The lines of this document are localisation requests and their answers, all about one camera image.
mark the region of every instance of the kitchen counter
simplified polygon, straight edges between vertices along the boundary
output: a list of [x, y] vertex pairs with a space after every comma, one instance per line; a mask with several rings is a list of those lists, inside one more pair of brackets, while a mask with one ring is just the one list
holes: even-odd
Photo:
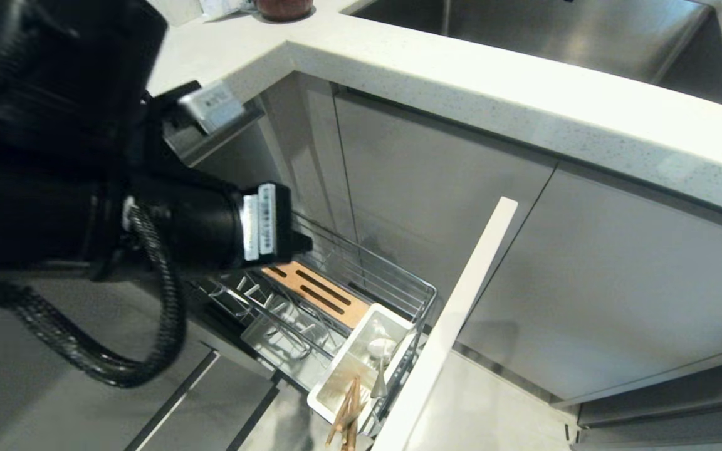
[[[342, 12], [371, 2], [315, 0], [288, 24], [243, 15], [172, 28], [149, 90], [226, 80], [246, 101], [300, 71], [722, 207], [722, 105]], [[722, 25], [722, 0], [703, 3]]]

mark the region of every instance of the white label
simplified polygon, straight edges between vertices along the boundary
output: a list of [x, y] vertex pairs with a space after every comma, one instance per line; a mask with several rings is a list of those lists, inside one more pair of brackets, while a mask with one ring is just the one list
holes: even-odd
[[261, 255], [275, 253], [275, 186], [272, 183], [258, 188], [258, 218], [261, 229]]
[[258, 260], [258, 195], [244, 196], [241, 206], [241, 228], [244, 232], [244, 260]]

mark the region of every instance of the speckled quartz countertop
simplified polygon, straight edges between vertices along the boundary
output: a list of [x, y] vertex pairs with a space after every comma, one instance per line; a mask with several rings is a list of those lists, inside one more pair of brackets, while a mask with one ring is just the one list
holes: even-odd
[[[169, 31], [152, 93], [226, 80], [242, 101], [292, 71], [547, 148], [722, 207], [722, 105], [633, 80], [343, 14], [252, 15]], [[722, 0], [707, 0], [718, 9]]]

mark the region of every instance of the dish rack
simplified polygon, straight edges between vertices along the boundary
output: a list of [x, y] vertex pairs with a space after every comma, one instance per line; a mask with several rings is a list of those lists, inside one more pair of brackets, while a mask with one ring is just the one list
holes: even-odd
[[[419, 356], [436, 288], [301, 214], [293, 215], [293, 227], [313, 240], [313, 250], [295, 260], [364, 302], [389, 308], [412, 323], [417, 332], [392, 372], [389, 394], [375, 401], [370, 419], [359, 428], [375, 433]], [[286, 373], [305, 391], [316, 385], [352, 332], [257, 269], [195, 281], [195, 285], [246, 327], [241, 339], [261, 359]]]

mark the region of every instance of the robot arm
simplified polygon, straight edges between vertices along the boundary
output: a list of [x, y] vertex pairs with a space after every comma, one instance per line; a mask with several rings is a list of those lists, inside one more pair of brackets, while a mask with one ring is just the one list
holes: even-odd
[[[160, 118], [196, 85], [150, 98], [166, 23], [144, 0], [0, 0], [0, 306], [90, 376], [140, 385], [184, 337], [178, 274], [288, 262], [309, 251], [290, 192], [186, 168]], [[153, 275], [164, 294], [145, 362], [117, 356], [12, 281]]]

